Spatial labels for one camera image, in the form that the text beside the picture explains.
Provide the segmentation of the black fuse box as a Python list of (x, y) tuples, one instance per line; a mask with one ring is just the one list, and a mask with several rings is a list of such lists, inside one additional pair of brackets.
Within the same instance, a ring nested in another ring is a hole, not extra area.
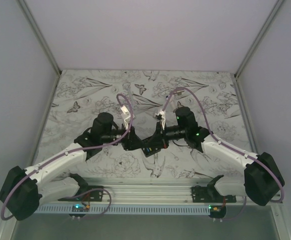
[(162, 149), (162, 146), (160, 144), (147, 144), (146, 146), (143, 146), (141, 148), (141, 151), (143, 152), (143, 155), (148, 158), (158, 152), (160, 152)]

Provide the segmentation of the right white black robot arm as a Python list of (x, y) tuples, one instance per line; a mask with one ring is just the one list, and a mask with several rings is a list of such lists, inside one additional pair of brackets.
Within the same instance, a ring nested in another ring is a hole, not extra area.
[(242, 173), (242, 177), (214, 177), (205, 188), (210, 201), (216, 203), (225, 196), (243, 196), (265, 206), (285, 185), (270, 154), (248, 152), (222, 141), (207, 128), (199, 126), (188, 107), (178, 108), (175, 116), (177, 125), (156, 124), (155, 133), (144, 140), (143, 154), (149, 157), (167, 149), (170, 141), (184, 139), (190, 148), (223, 160)]

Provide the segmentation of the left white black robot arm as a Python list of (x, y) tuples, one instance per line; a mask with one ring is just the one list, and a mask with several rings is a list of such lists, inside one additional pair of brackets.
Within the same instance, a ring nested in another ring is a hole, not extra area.
[(118, 129), (110, 113), (102, 112), (94, 119), (92, 127), (61, 152), (36, 165), (10, 169), (0, 190), (0, 201), (3, 203), (1, 219), (9, 220), (5, 216), (6, 209), (12, 217), (22, 221), (49, 201), (62, 198), (84, 200), (88, 189), (82, 177), (74, 174), (60, 181), (54, 179), (66, 169), (87, 161), (102, 148), (127, 140), (134, 115), (123, 113), (121, 116), (124, 123), (122, 129)]

